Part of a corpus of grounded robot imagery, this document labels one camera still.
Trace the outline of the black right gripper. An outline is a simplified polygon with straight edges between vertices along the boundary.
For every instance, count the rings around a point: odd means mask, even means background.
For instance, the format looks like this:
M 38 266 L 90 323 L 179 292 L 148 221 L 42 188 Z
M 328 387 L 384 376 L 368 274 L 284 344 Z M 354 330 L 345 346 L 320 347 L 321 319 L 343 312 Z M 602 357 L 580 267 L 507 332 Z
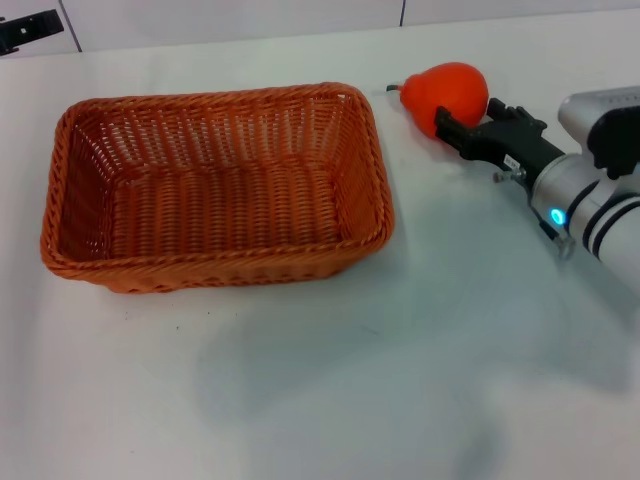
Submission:
M 451 112 L 439 106 L 435 113 L 436 137 L 470 161 L 485 161 L 506 169 L 511 157 L 526 171 L 537 176 L 548 164 L 564 155 L 543 137 L 544 121 L 534 118 L 522 106 L 507 106 L 498 98 L 489 100 L 489 121 L 467 127 Z

